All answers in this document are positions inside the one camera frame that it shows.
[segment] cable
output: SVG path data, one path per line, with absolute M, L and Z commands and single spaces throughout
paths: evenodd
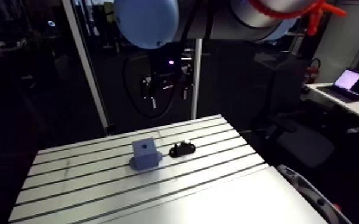
M 200 8 L 200 5 L 202 4 L 202 0 L 196 0 L 193 7 L 192 7 L 192 10 L 191 10 L 191 13 L 187 19 L 187 22 L 185 24 L 185 27 L 184 27 L 184 30 L 182 31 L 182 35 L 181 35 L 181 40 L 179 42 L 179 48 L 178 48 L 178 54 L 182 54 L 182 52 L 184 51 L 184 47 L 185 47 L 185 42 L 187 41 L 187 37 L 188 37 L 188 33 L 189 33 L 189 30 L 191 29 L 191 25 L 192 25 L 192 22 L 196 16 L 196 13 L 198 11 L 198 9 Z M 134 107 L 134 109 L 142 116 L 146 117 L 146 118 L 149 118 L 149 119 L 152 119 L 152 120 L 157 120 L 157 119 L 160 119 L 162 118 L 163 116 L 165 116 L 168 111 L 171 109 L 172 107 L 172 103 L 174 101 L 174 93 L 177 89 L 177 83 L 178 81 L 180 80 L 181 78 L 181 75 L 178 75 L 178 74 L 175 74 L 175 79 L 174 79 L 174 82 L 173 82 L 173 87 L 172 87 L 172 90 L 171 90 L 171 93 L 170 93 L 170 96 L 169 96 L 169 101 L 166 105 L 166 107 L 164 108 L 164 110 L 162 110 L 162 112 L 160 112 L 159 114 L 157 115 L 154 115 L 154 116 L 151 116 L 151 115 L 148 115 L 148 114 L 145 114 L 143 113 L 136 105 L 129 89 L 128 89 L 128 85 L 127 85 L 127 82 L 126 82 L 126 76 L 125 76 L 125 72 L 126 72 L 126 66 L 128 64 L 128 62 L 131 60 L 131 58 L 127 58 L 124 63 L 123 63 L 123 66 L 122 66 L 122 72 L 121 72 L 121 75 L 122 75 L 122 82 L 123 82 L 123 85 L 124 85 L 124 90 L 129 98 L 129 101 L 131 102 L 132 106 Z M 175 63 L 175 66 L 176 66 L 176 69 L 175 71 L 177 72 L 182 72 L 181 71 L 181 63 Z
M 149 118 L 149 119 L 153 119 L 153 120 L 157 120 L 163 116 L 165 116 L 168 111 L 171 109 L 171 106 L 172 106 L 172 102 L 173 102 L 173 98 L 174 98 L 174 92 L 175 92 L 175 86 L 173 86 L 172 90 L 171 90 L 171 93 L 170 93 L 170 96 L 169 96 L 169 102 L 167 103 L 166 107 L 164 108 L 164 110 L 162 110 L 161 113 L 157 114 L 157 115 L 154 115 L 154 116 L 151 116 L 151 115 L 148 115 L 148 114 L 145 114 L 143 113 L 139 108 L 138 106 L 136 105 L 129 89 L 128 89 L 128 84 L 126 82 L 126 78 L 125 78 L 125 72 L 126 72 L 126 66 L 128 64 L 128 62 L 131 60 L 132 58 L 127 58 L 125 61 L 124 61 L 124 64 L 123 64 L 123 67 L 122 67 L 122 72 L 121 72 L 121 75 L 122 75 L 122 82 L 123 82 L 123 86 L 124 86 L 124 90 L 129 98 L 129 101 L 131 102 L 132 106 L 134 107 L 134 109 L 142 116 L 146 117 L 146 118 Z

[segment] black chair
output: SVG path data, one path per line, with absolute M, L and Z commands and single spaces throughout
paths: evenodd
M 313 169 L 333 154 L 334 145 L 318 132 L 330 109 L 314 101 L 301 103 L 300 100 L 304 71 L 308 65 L 309 61 L 290 56 L 271 67 L 274 69 L 273 79 L 268 87 L 265 113 L 271 126 L 265 131 L 265 138 L 271 145 L 274 143 L 289 152 L 287 154 L 303 167 Z M 303 120 L 313 126 L 302 124 Z

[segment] blue cube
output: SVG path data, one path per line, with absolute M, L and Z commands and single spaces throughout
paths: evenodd
M 135 170 L 145 170 L 156 167 L 162 159 L 154 144 L 153 138 L 147 138 L 132 142 L 134 156 L 130 159 L 129 165 Z

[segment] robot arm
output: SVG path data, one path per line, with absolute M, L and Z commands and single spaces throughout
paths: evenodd
M 293 20 L 281 26 L 283 19 L 311 13 L 314 27 L 323 10 L 346 15 L 324 0 L 116 0 L 115 9 L 122 34 L 144 49 L 180 41 L 184 33 L 188 39 L 259 41 L 284 35 Z

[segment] metal frame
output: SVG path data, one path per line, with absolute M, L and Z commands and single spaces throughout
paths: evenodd
M 193 66 L 193 91 L 192 91 L 192 106 L 191 106 L 191 119 L 197 117 L 197 100 L 199 98 L 199 80 L 200 80 L 200 67 L 202 65 L 202 43 L 203 39 L 195 40 L 195 56 Z
M 102 103 L 102 100 L 100 98 L 100 94 L 98 91 L 96 80 L 93 76 L 93 71 L 91 68 L 91 65 L 89 63 L 88 55 L 85 50 L 85 45 L 83 44 L 82 38 L 81 38 L 81 32 L 79 31 L 79 24 L 75 17 L 75 12 L 72 6 L 71 0 L 62 0 L 64 5 L 64 10 L 67 15 L 68 22 L 70 24 L 72 36 L 74 37 L 76 49 L 78 50 L 79 58 L 81 59 L 83 71 L 85 72 L 86 79 L 89 84 L 89 88 L 92 93 L 93 100 L 96 105 L 97 113 L 99 114 L 100 122 L 106 131 L 106 128 L 109 126 L 106 113 L 104 111 L 104 106 Z

